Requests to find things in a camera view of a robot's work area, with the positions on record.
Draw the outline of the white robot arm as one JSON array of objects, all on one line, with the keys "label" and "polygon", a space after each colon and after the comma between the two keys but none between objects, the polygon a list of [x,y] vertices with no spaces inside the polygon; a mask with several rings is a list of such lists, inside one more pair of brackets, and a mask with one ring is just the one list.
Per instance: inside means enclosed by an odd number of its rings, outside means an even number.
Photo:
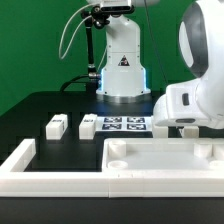
[{"label": "white robot arm", "polygon": [[[106,23],[107,63],[97,95],[131,102],[150,93],[140,63],[140,28],[124,15],[159,0],[87,0],[93,18]],[[224,128],[224,0],[196,0],[179,28],[179,49],[191,81],[171,84],[156,102],[156,126]]]}]

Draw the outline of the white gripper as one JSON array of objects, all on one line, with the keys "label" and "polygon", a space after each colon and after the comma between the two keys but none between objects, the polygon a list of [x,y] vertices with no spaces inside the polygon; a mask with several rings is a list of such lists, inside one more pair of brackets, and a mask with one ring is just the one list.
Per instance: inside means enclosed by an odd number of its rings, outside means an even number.
[{"label": "white gripper", "polygon": [[172,84],[154,106],[153,124],[224,129],[224,102],[201,91],[198,83]]}]

